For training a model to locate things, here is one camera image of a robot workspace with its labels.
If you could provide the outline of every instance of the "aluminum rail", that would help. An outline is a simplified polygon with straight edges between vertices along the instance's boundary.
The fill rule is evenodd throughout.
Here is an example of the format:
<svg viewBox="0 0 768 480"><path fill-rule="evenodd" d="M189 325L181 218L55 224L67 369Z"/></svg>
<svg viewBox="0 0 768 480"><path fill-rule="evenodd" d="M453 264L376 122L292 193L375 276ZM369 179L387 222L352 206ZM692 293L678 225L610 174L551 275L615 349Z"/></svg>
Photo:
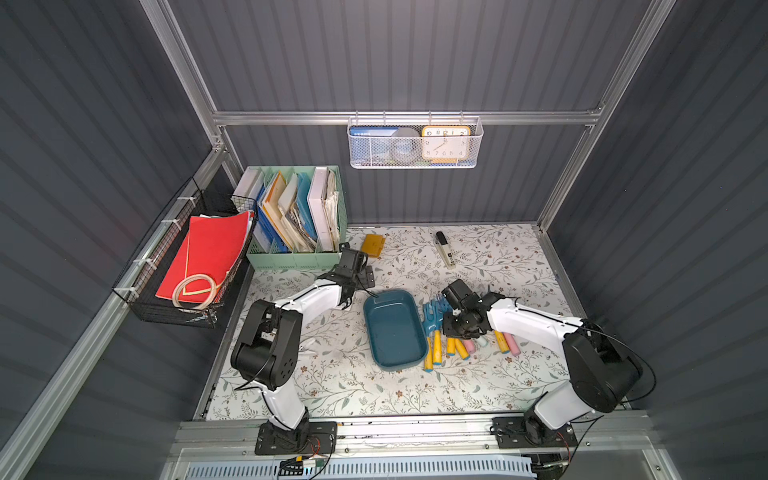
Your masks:
<svg viewBox="0 0 768 480"><path fill-rule="evenodd" d="M599 111L216 111L216 125L346 125L350 118L385 118L397 124L398 119L411 121L414 117L436 122L462 115L480 117L484 125L595 125Z"/></svg>

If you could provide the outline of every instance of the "blue plastic tray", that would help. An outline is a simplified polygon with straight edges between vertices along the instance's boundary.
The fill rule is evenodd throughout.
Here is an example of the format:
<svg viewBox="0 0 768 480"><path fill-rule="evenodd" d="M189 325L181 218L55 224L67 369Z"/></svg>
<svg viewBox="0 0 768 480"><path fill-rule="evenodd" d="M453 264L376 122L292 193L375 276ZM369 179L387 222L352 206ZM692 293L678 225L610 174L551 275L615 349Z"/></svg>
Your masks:
<svg viewBox="0 0 768 480"><path fill-rule="evenodd" d="M407 369L420 364L429 347L413 296L387 290L370 297L362 307L373 361L382 370Z"/></svg>

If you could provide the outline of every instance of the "red paper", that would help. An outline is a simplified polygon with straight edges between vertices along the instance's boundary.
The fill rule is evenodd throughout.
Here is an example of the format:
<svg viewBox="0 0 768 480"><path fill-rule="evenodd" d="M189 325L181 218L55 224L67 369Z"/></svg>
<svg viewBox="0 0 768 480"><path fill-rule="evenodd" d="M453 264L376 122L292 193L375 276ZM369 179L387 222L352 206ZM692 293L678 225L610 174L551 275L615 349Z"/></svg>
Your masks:
<svg viewBox="0 0 768 480"><path fill-rule="evenodd" d="M205 273L221 288L243 249L251 218L252 211L223 218L191 217L189 232L155 296L170 300L176 285L196 273ZM179 301L201 303L209 292L207 281L196 280L184 288Z"/></svg>

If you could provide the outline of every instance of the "white cord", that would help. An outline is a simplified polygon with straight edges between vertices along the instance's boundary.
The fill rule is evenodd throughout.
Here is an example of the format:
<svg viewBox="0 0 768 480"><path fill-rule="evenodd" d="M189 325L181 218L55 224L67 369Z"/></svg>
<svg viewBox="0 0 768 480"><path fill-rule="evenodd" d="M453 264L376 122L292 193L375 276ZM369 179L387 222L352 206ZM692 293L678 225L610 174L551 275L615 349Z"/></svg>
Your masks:
<svg viewBox="0 0 768 480"><path fill-rule="evenodd" d="M202 302L200 305L193 306L191 309L182 309L181 304L179 303L179 295L181 295L181 289L189 285L195 280L207 280L208 283L210 283L210 293L208 293L208 298L205 299L204 302ZM176 288L174 288L174 294L171 296L171 301L174 303L174 306L178 309L180 309L182 312L187 313L197 313L200 310L205 310L206 307L208 307L213 301L214 298L216 298L216 282L214 279L212 279L210 276L206 275L205 273L195 273L194 275L189 275L184 280L181 280L178 285L176 285Z"/></svg>

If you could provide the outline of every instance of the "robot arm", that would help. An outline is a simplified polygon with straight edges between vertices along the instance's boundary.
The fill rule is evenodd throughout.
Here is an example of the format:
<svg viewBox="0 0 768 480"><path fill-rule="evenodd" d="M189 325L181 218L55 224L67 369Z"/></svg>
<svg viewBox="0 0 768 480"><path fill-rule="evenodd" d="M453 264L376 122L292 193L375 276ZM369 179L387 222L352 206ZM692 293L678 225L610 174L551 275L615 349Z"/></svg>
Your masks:
<svg viewBox="0 0 768 480"><path fill-rule="evenodd" d="M374 286L368 256L350 249L348 244L342 247L339 263L311 286L274 303L254 302L230 357L232 367L253 384L250 388L261 391L270 410L270 422L287 432L295 432L306 418L292 377L302 324L328 309L348 308L358 289ZM272 331L276 331L274 339L265 335ZM306 433L295 439L303 445L301 438L306 438Z"/></svg>
<svg viewBox="0 0 768 480"><path fill-rule="evenodd" d="M442 291L453 307L443 333L471 339L490 330L519 335L565 358L570 381L541 397L526 413L528 438L544 441L554 430L591 410L608 413L643 373L640 361L615 339L604 319L556 316L488 292L482 298L456 280Z"/></svg>

